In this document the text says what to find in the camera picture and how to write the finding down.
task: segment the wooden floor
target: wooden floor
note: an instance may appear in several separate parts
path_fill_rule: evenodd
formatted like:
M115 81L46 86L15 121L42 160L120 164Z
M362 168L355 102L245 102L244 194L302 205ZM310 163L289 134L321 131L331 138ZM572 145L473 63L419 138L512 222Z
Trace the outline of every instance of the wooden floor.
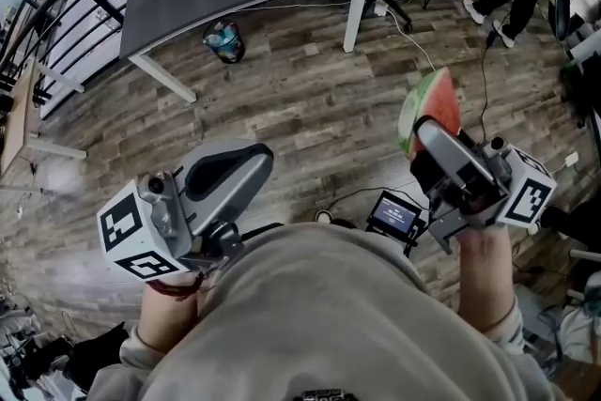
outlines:
M414 0L407 12L413 38L435 66L451 69L464 126L480 140L485 30L466 16L461 0L432 0L426 11ZM44 326L67 332L67 324L79 339L135 320L142 287L104 262L96 212L133 176L169 169L213 139L254 138L275 153L273 174L241 219L242 231L310 221L317 209L360 188L400 187L424 200L398 147L396 121L403 99L429 65L390 16L363 20L355 53L345 54L346 16L347 6L240 13L234 19L247 53L233 66L208 52L202 28L154 51L196 92L196 104L127 62L70 98L39 130L57 143L86 149L89 157L32 155L39 169L35 183L53 193L0 193L0 272L7 288L26 297ZM554 203L569 208L594 192L599 176L592 136L576 128L571 108L560 99L558 70L565 61L536 11L514 50L496 44L486 54L485 123L489 138L502 134L550 170L579 152L578 171L558 175ZM18 162L7 180L32 183L27 162ZM358 193L332 210L364 226L378 195ZM18 203L24 208L20 220ZM553 270L567 269L566 250L575 243L548 232L530 239L522 229L513 230L512 238L520 243L518 265ZM425 235L411 259L432 293L456 306L456 257ZM533 284L553 299L563 297L561 276L546 274Z

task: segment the metal railing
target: metal railing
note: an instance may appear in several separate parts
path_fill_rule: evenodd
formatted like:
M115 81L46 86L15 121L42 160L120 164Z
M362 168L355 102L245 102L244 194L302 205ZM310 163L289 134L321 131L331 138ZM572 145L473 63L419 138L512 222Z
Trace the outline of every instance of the metal railing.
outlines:
M25 62L32 56L47 68L55 69L58 74L56 77L64 76L103 42L121 31L126 4L122 2L115 5L115 0L85 0L88 6L83 9L81 15L71 19L68 26L64 24L67 17L79 13L75 8L86 7L81 5L83 1L22 1L0 47L0 88L9 91L19 78ZM75 29L85 21L90 23L90 15L94 12L100 13L97 21L89 25L84 32L78 32L79 35L75 37ZM72 59L68 59L74 49L82 46L83 42L103 26L107 27L106 33L90 45L86 45ZM44 104L52 98L49 89L55 83L55 80L52 80L44 85L44 78L45 76L40 74L34 88L34 101L39 104Z

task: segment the sleeve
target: sleeve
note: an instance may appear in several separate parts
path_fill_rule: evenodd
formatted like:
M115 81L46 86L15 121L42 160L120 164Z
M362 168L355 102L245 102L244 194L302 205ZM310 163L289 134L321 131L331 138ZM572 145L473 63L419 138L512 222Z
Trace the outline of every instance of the sleeve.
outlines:
M524 353L524 319L514 298L514 306L501 322L484 332L490 341L509 354Z
M119 351L121 364L101 369L90 389L88 401L134 401L148 375L164 357L145 345L138 336L137 326Z

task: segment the display screen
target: display screen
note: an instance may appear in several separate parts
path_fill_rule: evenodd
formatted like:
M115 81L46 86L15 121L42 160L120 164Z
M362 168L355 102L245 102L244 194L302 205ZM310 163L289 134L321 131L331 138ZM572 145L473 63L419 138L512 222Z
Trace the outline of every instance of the display screen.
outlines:
M402 206L386 198L383 198L376 206L376 209L372 215L376 219L381 220L387 225L405 234L408 234L416 216L415 212L412 212L407 208L403 208Z

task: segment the black railing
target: black railing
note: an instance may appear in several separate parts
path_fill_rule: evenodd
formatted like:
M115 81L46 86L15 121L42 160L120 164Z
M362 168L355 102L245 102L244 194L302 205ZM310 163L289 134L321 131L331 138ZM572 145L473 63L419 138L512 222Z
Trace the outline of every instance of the black railing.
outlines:
M67 29L59 32L59 27L63 26L68 13L79 5L83 0L23 0L17 9L14 17L15 21L10 26L6 35L6 40L0 48L0 87L10 90L20 73L26 59L34 56L38 62L47 65L50 69L55 69L58 73L65 75L78 62L90 54L96 47L116 34L123 27L123 12L125 4L115 6L111 0L91 0L92 6L86 8L82 15L72 21ZM68 46L64 46L69 34L95 11L101 9L102 15L97 22L92 23L90 27L77 36ZM109 30L100 36L95 42L89 45L81 53L77 54L69 61L70 55L74 49L82 45L99 28L107 23ZM51 58L51 53L60 45L61 52L56 58ZM42 85L44 76L40 77L35 85L34 100L44 103L51 98L49 89L54 85L54 81L47 85Z

